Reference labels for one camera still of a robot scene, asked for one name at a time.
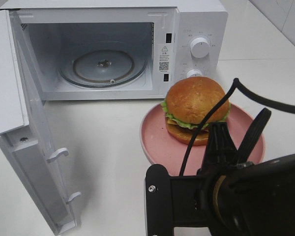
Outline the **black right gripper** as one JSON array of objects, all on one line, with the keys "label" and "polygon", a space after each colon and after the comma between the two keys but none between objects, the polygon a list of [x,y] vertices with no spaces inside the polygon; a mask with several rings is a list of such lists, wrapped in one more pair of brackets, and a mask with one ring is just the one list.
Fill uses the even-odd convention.
[{"label": "black right gripper", "polygon": [[263,108],[249,126],[238,150],[226,122],[209,125],[208,142],[197,174],[167,175],[167,231],[173,231],[174,227],[238,231],[237,220],[222,214],[225,204],[218,199],[226,196],[222,194],[222,183],[227,174],[237,170],[236,162],[247,162],[270,117],[271,111]]}]

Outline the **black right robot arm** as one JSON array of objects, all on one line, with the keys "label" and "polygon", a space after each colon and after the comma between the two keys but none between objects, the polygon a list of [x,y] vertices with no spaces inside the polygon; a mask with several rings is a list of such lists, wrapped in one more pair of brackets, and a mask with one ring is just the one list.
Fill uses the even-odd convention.
[{"label": "black right robot arm", "polygon": [[295,236],[295,154],[248,161],[270,118],[263,109],[239,148],[225,123],[212,123],[201,168],[171,180],[174,221],[214,236]]}]

